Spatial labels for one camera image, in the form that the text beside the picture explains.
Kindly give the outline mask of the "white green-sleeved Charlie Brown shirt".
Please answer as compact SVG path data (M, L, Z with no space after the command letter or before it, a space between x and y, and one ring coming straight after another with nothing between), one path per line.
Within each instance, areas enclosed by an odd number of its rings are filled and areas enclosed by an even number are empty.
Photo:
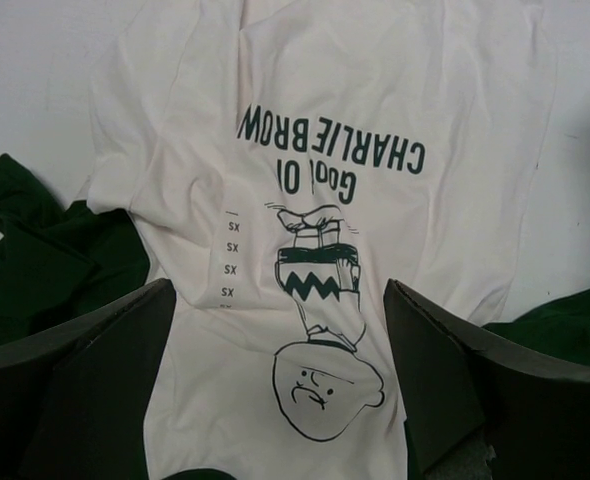
M384 292L477 325L514 279L564 94L552 1L149 1L89 79L94 165L61 208L0 157L0 346L172 282L101 479L405 479Z

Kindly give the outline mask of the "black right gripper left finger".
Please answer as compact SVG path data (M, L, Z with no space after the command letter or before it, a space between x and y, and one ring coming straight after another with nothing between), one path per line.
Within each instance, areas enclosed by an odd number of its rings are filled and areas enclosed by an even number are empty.
M175 310L156 280L0 347L0 479L145 479L143 422Z

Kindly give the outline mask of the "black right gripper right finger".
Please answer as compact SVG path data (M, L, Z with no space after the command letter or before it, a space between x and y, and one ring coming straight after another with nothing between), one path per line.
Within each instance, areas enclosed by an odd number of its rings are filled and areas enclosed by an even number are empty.
M590 479L590 366L384 293L415 479Z

